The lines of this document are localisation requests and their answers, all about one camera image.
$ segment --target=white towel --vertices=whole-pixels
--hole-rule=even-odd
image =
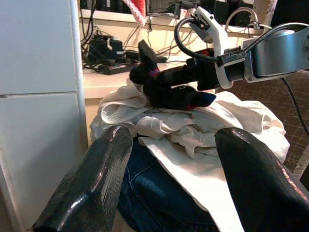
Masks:
[[[107,125],[118,123],[128,126],[133,136],[147,136],[139,138],[140,143],[209,211],[221,232],[243,229],[215,148],[215,133],[224,127],[242,128],[264,142],[281,162],[289,148],[283,124],[268,108],[258,101],[241,101],[229,92],[217,94],[209,107],[191,112],[154,109],[141,86],[127,80],[127,86],[101,101],[91,124],[92,138],[99,137]]]

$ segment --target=blue jeans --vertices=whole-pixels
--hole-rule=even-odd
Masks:
[[[138,142],[133,142],[118,210],[137,232],[218,231],[210,214],[200,209]]]

